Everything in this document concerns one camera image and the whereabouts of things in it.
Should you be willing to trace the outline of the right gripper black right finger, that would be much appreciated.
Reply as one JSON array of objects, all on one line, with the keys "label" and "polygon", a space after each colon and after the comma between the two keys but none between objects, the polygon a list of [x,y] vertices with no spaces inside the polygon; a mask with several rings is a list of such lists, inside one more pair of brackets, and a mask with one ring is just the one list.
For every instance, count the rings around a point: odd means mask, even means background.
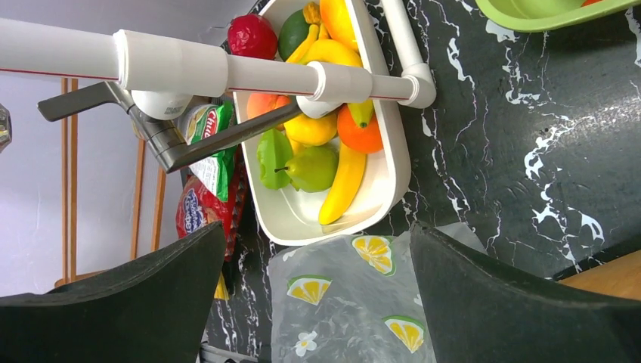
[{"label": "right gripper black right finger", "polygon": [[439,362],[638,362],[640,303],[529,274],[416,223],[413,270]]}]

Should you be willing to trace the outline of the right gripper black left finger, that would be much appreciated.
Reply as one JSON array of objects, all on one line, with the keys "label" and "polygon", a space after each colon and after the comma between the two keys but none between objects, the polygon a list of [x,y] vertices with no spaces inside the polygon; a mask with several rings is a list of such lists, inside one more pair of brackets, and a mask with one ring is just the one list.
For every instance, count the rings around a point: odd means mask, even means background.
[{"label": "right gripper black left finger", "polygon": [[194,362],[224,261],[222,226],[43,294],[1,299],[3,362]]}]

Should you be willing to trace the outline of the clear lemon print plastic bag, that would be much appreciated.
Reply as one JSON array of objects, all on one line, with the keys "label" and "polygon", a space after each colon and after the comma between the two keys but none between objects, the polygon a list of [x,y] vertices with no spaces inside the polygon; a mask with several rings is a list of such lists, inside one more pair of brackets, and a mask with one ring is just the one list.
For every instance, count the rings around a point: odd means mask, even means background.
[{"label": "clear lemon print plastic bag", "polygon": [[268,264],[274,362],[433,362],[410,233],[339,235]]}]

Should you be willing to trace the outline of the green pear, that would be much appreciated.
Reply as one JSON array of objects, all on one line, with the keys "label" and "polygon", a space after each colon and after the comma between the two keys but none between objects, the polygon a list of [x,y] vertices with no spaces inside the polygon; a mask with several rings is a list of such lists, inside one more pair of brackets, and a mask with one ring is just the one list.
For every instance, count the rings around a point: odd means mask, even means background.
[{"label": "green pear", "polygon": [[300,151],[274,172],[285,172],[297,191],[317,193],[333,185],[338,163],[339,155],[333,147],[313,146]]}]

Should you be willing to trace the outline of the yellow lemon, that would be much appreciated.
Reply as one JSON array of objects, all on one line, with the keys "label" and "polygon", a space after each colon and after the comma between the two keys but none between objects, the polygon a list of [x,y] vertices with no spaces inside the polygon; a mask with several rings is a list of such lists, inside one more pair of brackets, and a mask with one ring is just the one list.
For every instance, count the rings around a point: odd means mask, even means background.
[{"label": "yellow lemon", "polygon": [[305,114],[284,123],[289,139],[307,146],[321,146],[332,140],[337,133],[337,115],[330,113],[320,119]]}]

